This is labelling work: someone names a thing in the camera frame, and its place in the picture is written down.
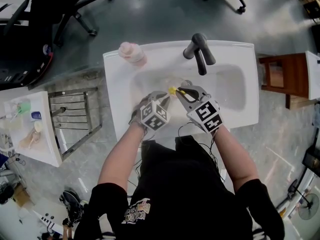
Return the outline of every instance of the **metal rack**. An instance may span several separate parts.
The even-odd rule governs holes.
[[[51,123],[53,128],[53,133],[55,137],[56,144],[58,146],[59,153],[61,155],[62,161],[67,159],[77,148],[79,148],[84,142],[86,142],[90,137],[92,137],[101,127],[102,122],[96,127],[93,128],[91,115],[90,115],[90,108],[88,102],[88,92],[96,92],[98,90],[97,87],[95,88],[84,88],[84,89],[76,89],[76,90],[65,90],[65,91],[57,91],[48,93],[48,102],[49,102],[49,110],[51,116]],[[51,103],[52,98],[65,98],[65,97],[76,97],[80,96],[83,97],[82,101],[70,101],[70,102],[58,102],[58,103]],[[84,108],[68,108],[71,104],[79,104],[84,105]],[[61,107],[59,109],[52,109],[52,105]],[[84,112],[84,115],[61,115],[65,111],[77,111],[77,112]],[[75,121],[75,122],[57,122],[54,121],[54,118],[85,118],[86,121]],[[70,125],[72,124],[81,124],[83,125],[82,128],[74,128],[74,127],[67,127],[62,125]],[[60,144],[57,138],[56,129],[61,130],[76,130],[76,131],[88,131],[88,133],[78,140],[73,146],[71,146],[68,150],[64,153],[61,152]]]

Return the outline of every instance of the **gray floor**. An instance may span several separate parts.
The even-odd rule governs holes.
[[[149,44],[190,40],[204,33],[211,40],[253,43],[263,54],[315,52],[310,24],[297,0],[245,0],[246,12],[235,13],[238,0],[98,0],[82,8],[82,18],[98,30],[90,37],[71,19],[64,46],[54,47],[48,72],[36,85],[80,70],[103,68],[102,54],[121,42]]]
[[[312,21],[297,0],[245,1],[247,11],[243,15],[234,12],[240,5],[238,0],[100,0],[81,9],[83,19],[99,30],[98,36],[87,36],[71,19],[63,35],[64,46],[54,49],[52,66],[39,84],[57,82],[51,90],[98,86],[100,91],[91,97],[92,114],[95,122],[102,116],[103,127],[59,168],[27,157],[25,166],[13,163],[12,168],[18,167],[24,177],[31,198],[57,201],[65,187],[72,187],[89,199],[102,163],[116,143],[104,74],[91,72],[65,82],[58,80],[77,71],[102,69],[102,54],[117,49],[121,42],[189,40],[192,34],[201,32],[212,40],[253,43],[261,54],[316,52]],[[259,123],[233,129],[232,133],[250,152],[277,204],[290,182],[302,172],[302,157],[313,141],[313,107],[290,111],[285,109],[285,95],[262,90],[259,102]],[[63,136],[69,147],[80,133],[64,132]],[[210,142],[208,135],[195,137],[199,142]],[[161,142],[172,146],[172,139]],[[221,159],[219,167],[223,168]],[[134,172],[130,179],[136,183]],[[128,193],[133,190],[129,184]]]

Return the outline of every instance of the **glove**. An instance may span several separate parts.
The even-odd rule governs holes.
[[[156,91],[149,93],[146,97],[144,97],[140,101],[140,103],[133,108],[133,112],[131,115],[131,120],[129,121],[129,125],[131,125],[132,123],[138,123],[139,126],[141,126],[144,129],[144,131],[146,132],[147,127],[145,125],[143,125],[141,122],[141,110],[140,110],[141,107],[148,105],[151,101],[159,100],[166,95],[167,95],[166,92],[161,91],[161,90],[156,90]]]

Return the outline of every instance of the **sink basin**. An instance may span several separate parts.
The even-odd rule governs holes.
[[[189,80],[201,86],[219,103],[227,128],[256,124],[259,118],[258,72],[253,44],[209,40],[208,46],[216,64],[206,66],[207,74],[199,75],[196,59],[185,59],[183,50],[190,41],[142,45],[147,64],[137,68],[118,56],[118,51],[105,53],[104,68],[116,137],[128,128],[133,107],[153,91],[168,92],[171,83]],[[149,132],[144,139],[177,137],[179,127],[189,122],[186,110],[176,97],[171,97],[168,125]],[[203,131],[193,124],[183,127],[179,135]]]

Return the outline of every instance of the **faucet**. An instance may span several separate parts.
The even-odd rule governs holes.
[[[183,56],[188,60],[192,59],[195,56],[200,76],[204,76],[205,74],[207,74],[205,63],[207,65],[213,65],[216,63],[216,59],[212,55],[207,45],[207,39],[201,33],[196,33],[192,36],[191,43],[183,51]]]

